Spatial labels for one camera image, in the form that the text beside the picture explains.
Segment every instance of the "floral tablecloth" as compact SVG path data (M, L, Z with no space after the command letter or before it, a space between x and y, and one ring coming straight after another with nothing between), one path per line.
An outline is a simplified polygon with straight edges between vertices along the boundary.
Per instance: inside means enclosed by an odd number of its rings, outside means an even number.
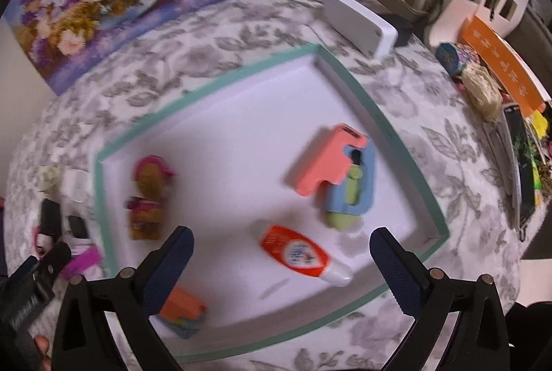
M375 0L358 0L382 13ZM481 121L460 97L435 57L420 41L396 49L382 61L364 57L323 19L322 0L228 0L185 14L135 39L84 75L55 99L21 140L10 165L6 198L6 259L10 273L31 254L37 224L38 167L92 170L96 152L146 114L226 71L306 42L324 44L363 85L409 148L446 215L449 242L427 266L452 278L492 274L505 310L520 291L519 261L542 224L533 216L527 241L509 229L500 174L491 159ZM92 197L78 210L93 222ZM61 304L57 298L32 327L53 336ZM407 332L389 292L331 325L264 350L214 362L201 369L318 371L379 369ZM442 353L451 333L445 325ZM120 333L117 342L124 348Z

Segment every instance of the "phone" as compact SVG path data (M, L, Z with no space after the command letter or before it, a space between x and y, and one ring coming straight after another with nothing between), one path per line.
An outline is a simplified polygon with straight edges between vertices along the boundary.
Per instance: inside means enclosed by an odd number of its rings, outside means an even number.
M531 151L520 106L516 103L504 105L500 120L504 146L512 166L513 227L524 232L527 222L535 212L535 187Z
M489 143L492 154L495 157L496 165L502 177L502 183L504 184L504 191L506 195L511 197L513 186L512 167L510 165L510 157L504 147L500 125L494 120L491 122L484 122L483 131L485 137L487 137L487 142Z

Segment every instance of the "white wall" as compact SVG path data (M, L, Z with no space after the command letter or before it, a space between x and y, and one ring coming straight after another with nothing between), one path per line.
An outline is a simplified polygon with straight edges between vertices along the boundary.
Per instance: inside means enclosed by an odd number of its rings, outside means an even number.
M52 98L52 90L0 19L0 195L6 194L13 150Z

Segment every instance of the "orange book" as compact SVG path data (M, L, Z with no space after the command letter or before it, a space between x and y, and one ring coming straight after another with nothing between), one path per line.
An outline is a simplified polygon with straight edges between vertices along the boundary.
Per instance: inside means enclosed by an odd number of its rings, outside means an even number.
M460 40L474 48L487 63L490 72L520 106L524 117L529 117L544 102L525 62L481 19L473 17L466 21L460 30Z

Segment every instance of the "blue textured gripper pad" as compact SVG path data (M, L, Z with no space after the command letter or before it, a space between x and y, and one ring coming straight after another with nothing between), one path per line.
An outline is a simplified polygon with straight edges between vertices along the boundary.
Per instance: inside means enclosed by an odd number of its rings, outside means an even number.
M194 235L191 229L181 228L183 227L176 228L180 233L174 239L171 238L175 233L165 242L164 246L171 243L170 249L144 286L142 312L146 316L156 315L161 311L194 252Z
M387 228L378 228L372 232L370 254L402 312L417 319L425 302L424 289L429 287L429 279L423 275L414 276L405 263L412 261L413 254L405 251Z

